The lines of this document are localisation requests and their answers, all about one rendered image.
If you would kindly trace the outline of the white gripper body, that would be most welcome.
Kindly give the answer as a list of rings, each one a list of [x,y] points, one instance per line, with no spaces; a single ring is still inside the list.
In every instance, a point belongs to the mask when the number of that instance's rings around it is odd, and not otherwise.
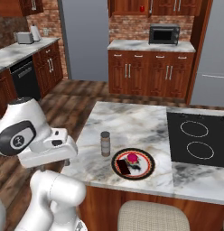
[[[24,168],[32,168],[46,163],[74,159],[78,155],[78,147],[73,140],[61,143],[58,140],[52,142],[52,147],[43,152],[33,152],[27,147],[18,155]]]

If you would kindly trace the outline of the brown cinnamon bottle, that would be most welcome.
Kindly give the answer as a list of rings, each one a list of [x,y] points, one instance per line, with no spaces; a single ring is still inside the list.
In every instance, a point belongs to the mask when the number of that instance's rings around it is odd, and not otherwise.
[[[107,131],[103,131],[101,134],[101,154],[104,157],[108,157],[110,155],[110,133]]]

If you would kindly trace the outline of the dark chocolate bar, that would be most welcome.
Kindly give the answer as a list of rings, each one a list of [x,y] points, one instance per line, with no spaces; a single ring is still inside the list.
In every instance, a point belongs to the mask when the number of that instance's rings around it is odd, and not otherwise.
[[[123,175],[129,175],[130,174],[130,170],[128,169],[128,167],[126,165],[125,160],[117,160],[117,166]]]

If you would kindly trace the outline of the pink cupcake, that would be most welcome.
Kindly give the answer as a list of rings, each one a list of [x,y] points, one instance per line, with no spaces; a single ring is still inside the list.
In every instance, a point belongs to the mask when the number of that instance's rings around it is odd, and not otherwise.
[[[126,164],[135,170],[140,170],[139,160],[136,154],[129,153],[126,157]]]

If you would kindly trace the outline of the black red patterned plate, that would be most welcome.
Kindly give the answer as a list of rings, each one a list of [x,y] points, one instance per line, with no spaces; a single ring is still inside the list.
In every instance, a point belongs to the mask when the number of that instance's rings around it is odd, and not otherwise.
[[[117,160],[126,160],[129,153],[134,153],[137,155],[140,170],[132,169],[127,165],[128,169],[130,170],[130,174],[123,175],[118,169]],[[154,158],[146,151],[137,148],[125,148],[115,153],[111,160],[111,167],[118,176],[126,180],[143,180],[148,178],[154,172],[155,161]]]

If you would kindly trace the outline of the wooden base cabinet run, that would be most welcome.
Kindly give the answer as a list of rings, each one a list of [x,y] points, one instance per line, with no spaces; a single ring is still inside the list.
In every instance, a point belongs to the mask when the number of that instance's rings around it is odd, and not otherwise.
[[[193,56],[193,52],[110,50],[109,92],[185,98]]]

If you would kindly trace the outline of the wooden island base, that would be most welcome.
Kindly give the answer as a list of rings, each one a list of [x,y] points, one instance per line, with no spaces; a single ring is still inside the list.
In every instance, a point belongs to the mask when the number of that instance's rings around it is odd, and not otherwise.
[[[80,217],[88,231],[117,231],[119,209],[129,200],[177,207],[189,219],[191,231],[221,231],[223,227],[223,205],[90,186],[87,186],[87,196],[79,206]]]

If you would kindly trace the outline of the black dishwasher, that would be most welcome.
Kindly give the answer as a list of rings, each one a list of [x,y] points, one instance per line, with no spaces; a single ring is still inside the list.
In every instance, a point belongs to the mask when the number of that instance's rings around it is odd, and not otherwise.
[[[28,57],[10,68],[14,87],[18,97],[41,99],[40,88],[33,66],[33,58]]]

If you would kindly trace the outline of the beige upholstered stool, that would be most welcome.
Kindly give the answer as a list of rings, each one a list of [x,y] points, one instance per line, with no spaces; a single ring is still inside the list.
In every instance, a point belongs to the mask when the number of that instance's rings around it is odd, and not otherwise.
[[[138,200],[127,201],[118,213],[117,231],[191,231],[178,208]]]

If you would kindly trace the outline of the silver toaster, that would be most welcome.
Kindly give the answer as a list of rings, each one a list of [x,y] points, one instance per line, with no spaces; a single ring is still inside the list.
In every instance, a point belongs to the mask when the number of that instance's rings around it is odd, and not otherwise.
[[[33,35],[30,32],[17,32],[15,34],[16,40],[19,44],[32,44],[34,43]]]

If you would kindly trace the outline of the white paper towel roll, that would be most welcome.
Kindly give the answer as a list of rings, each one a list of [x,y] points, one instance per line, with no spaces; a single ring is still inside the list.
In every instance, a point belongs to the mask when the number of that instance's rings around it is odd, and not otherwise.
[[[42,39],[42,37],[40,35],[40,32],[38,30],[38,27],[35,24],[31,25],[31,33],[32,33],[32,36],[33,36],[33,40],[35,42],[39,42]]]

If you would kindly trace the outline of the black hob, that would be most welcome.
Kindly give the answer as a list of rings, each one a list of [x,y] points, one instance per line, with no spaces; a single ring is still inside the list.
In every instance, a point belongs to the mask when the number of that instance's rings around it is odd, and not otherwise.
[[[173,162],[224,168],[224,115],[167,113]]]

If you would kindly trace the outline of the black toaster oven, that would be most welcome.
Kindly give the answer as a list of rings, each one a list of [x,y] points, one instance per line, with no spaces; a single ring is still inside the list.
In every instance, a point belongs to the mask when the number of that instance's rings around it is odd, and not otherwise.
[[[177,23],[151,23],[149,32],[150,44],[177,45],[180,35],[180,25]]]

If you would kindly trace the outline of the grey fridge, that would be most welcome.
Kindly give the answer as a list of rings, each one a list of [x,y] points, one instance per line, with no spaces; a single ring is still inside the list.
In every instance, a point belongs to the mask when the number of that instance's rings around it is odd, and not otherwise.
[[[224,0],[213,0],[191,105],[224,107]]]

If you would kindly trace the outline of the wooden wall cabinet run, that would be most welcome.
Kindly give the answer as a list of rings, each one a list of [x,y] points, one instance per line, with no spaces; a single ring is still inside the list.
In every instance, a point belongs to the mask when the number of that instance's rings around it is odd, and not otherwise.
[[[202,0],[107,0],[112,15],[189,15],[197,16]]]

